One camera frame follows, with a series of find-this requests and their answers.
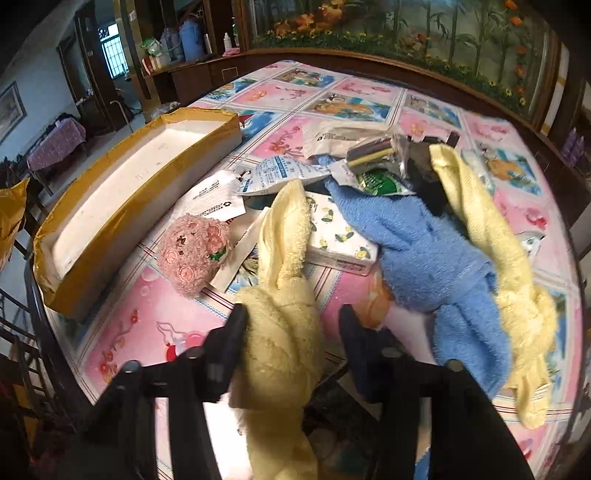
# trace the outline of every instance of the purple tablecloth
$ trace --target purple tablecloth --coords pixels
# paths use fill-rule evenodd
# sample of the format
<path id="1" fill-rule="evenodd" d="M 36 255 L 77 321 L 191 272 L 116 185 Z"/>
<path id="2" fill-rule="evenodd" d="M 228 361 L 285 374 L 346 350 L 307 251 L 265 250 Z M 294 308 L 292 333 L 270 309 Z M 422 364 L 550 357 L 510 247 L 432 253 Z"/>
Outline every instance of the purple tablecloth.
<path id="1" fill-rule="evenodd" d="M 41 170 L 66 158 L 86 140 L 86 130 L 73 118 L 67 118 L 55 127 L 47 138 L 33 150 L 27 164 L 31 171 Z"/>

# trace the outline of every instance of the fish tank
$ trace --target fish tank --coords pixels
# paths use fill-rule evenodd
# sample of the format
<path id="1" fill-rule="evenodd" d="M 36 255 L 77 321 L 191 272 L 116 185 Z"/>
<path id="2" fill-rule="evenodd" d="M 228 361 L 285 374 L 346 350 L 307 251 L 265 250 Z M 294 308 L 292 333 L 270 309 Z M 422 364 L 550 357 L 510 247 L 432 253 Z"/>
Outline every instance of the fish tank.
<path id="1" fill-rule="evenodd" d="M 458 80 L 531 118 L 550 27 L 520 0 L 245 0 L 251 47 L 351 50 Z"/>

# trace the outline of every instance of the framed picture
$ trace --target framed picture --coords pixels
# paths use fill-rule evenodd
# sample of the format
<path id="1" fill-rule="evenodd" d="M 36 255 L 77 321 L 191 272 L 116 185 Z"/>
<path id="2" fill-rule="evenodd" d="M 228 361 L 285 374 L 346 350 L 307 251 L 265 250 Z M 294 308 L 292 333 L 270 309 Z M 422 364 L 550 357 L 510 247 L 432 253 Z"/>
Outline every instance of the framed picture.
<path id="1" fill-rule="evenodd" d="M 0 143 L 26 116 L 27 112 L 18 94 L 17 83 L 12 82 L 0 95 Z"/>

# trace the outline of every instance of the thermos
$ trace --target thermos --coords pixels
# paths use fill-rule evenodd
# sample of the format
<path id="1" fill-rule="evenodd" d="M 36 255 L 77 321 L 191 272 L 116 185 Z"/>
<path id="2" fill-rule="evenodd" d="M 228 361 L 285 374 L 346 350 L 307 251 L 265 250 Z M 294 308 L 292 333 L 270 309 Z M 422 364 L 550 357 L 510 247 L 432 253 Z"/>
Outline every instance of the thermos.
<path id="1" fill-rule="evenodd" d="M 201 25 L 187 19 L 178 31 L 187 61 L 200 60 L 205 56 L 201 30 Z"/>

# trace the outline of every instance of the lemon-print tissue box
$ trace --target lemon-print tissue box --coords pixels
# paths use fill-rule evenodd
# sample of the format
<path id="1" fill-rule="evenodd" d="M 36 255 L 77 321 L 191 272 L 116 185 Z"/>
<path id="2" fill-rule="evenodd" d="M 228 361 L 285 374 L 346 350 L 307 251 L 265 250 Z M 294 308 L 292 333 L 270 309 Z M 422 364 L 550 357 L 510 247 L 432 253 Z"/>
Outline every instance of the lemon-print tissue box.
<path id="1" fill-rule="evenodd" d="M 328 195 L 306 192 L 306 200 L 312 222 L 306 261 L 367 275 L 377 259 L 378 246 L 349 226 Z"/>

